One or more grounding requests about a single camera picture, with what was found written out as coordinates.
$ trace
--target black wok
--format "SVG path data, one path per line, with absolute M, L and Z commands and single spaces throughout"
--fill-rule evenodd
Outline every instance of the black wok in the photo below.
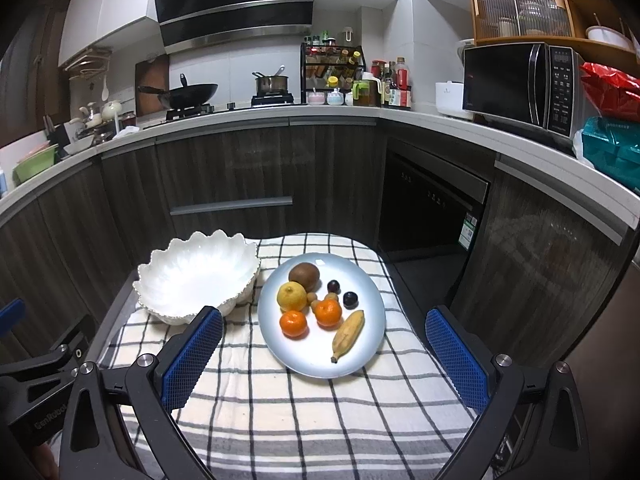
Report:
M 182 88 L 162 90 L 152 86 L 139 86 L 138 91 L 143 94 L 157 94 L 160 104 L 168 110 L 182 110 L 206 103 L 216 93 L 218 85 L 187 85 L 187 78 L 180 74 Z

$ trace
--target table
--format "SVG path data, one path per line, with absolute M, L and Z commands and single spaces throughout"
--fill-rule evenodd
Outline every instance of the table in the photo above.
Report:
M 252 301 L 225 318 L 220 345 L 184 408 L 172 415 L 218 480 L 429 479 L 476 418 L 413 332 L 385 265 L 368 247 L 329 234 L 254 240 L 262 267 Z M 306 252 L 350 259 L 376 283 L 386 310 L 384 341 L 360 371 L 316 380 L 283 367 L 257 323 L 260 290 L 288 258 Z M 106 346 L 101 367 L 157 353 L 183 326 L 138 305 Z M 122 407 L 147 473 L 162 472 L 133 410 Z

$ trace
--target kiwi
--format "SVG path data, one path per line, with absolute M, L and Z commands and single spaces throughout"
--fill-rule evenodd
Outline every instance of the kiwi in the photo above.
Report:
M 316 288 L 318 280 L 320 279 L 320 271 L 314 264 L 303 262 L 297 264 L 293 269 L 289 271 L 289 281 L 297 282 L 307 292 L 311 292 Z

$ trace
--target dark grape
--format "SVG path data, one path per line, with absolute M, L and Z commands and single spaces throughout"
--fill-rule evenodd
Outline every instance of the dark grape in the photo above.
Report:
M 358 295 L 355 292 L 345 292 L 344 296 L 342 297 L 342 303 L 348 310 L 356 308 L 358 304 Z
M 331 280 L 326 284 L 326 290 L 338 294 L 338 292 L 340 292 L 340 283 L 338 283 L 336 280 Z

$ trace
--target scalloped rim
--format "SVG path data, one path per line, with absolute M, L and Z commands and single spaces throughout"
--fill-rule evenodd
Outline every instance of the scalloped rim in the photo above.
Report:
M 165 250 L 154 249 L 151 252 L 151 257 L 149 258 L 149 263 L 148 264 L 140 264 L 138 266 L 138 276 L 140 276 L 140 269 L 146 268 L 146 267 L 149 267 L 149 266 L 153 265 L 154 255 L 155 254 L 167 253 L 168 251 L 170 251 L 172 249 L 172 247 L 175 247 L 175 246 L 178 246 L 178 245 L 184 245 L 184 244 L 190 242 L 191 239 L 193 237 L 195 237 L 195 236 L 203 236 L 205 238 L 211 238 L 217 232 L 222 233 L 229 240 L 231 240 L 232 238 L 236 238 L 236 237 L 242 238 L 242 241 L 244 242 L 245 245 L 247 245 L 249 247 L 253 246 L 254 249 L 255 249 L 255 256 L 254 257 L 255 257 L 256 266 L 255 266 L 254 274 L 252 275 L 252 277 L 249 279 L 247 284 L 242 288 L 242 290 L 238 294 L 236 294 L 235 296 L 233 296 L 231 298 L 228 298 L 227 300 L 223 301 L 222 303 L 220 303 L 219 305 L 217 305 L 215 307 L 217 309 L 220 309 L 221 306 L 226 305 L 226 304 L 230 303 L 231 301 L 233 301 L 233 305 L 231 306 L 231 309 L 229 310 L 229 312 L 231 312 L 236 307 L 236 304 L 238 304 L 238 299 L 241 298 L 242 296 L 248 294 L 249 291 L 251 291 L 252 288 L 254 288 L 255 280 L 258 277 L 258 273 L 260 272 L 260 266 L 262 265 L 262 261 L 258 257 L 258 245 L 255 242 L 247 242 L 246 238 L 244 238 L 244 235 L 242 233 L 236 233 L 233 236 L 229 236 L 222 229 L 218 229 L 218 230 L 214 231 L 212 234 L 210 234 L 209 236 L 207 236 L 206 234 L 204 234 L 201 231 L 196 231 L 189 237 L 188 240 L 181 240 L 180 238 L 173 238 L 169 242 L 169 246 Z M 160 314 L 158 311 L 152 309 L 149 306 L 146 306 L 142 302 L 142 297 L 140 296 L 140 292 L 138 290 L 138 284 L 139 283 L 140 283 L 140 280 L 136 280 L 135 282 L 133 282 L 133 288 L 136 291 L 136 294 L 138 295 L 138 303 L 140 304 L 140 306 L 142 308 L 144 308 L 150 314 L 153 314 L 154 316 L 156 316 L 160 321 L 164 321 L 167 324 L 180 325 L 180 324 L 186 324 L 186 323 L 191 322 L 193 320 L 193 318 L 198 315 L 197 312 L 195 314 L 187 314 L 186 316 L 168 316 L 167 314 Z

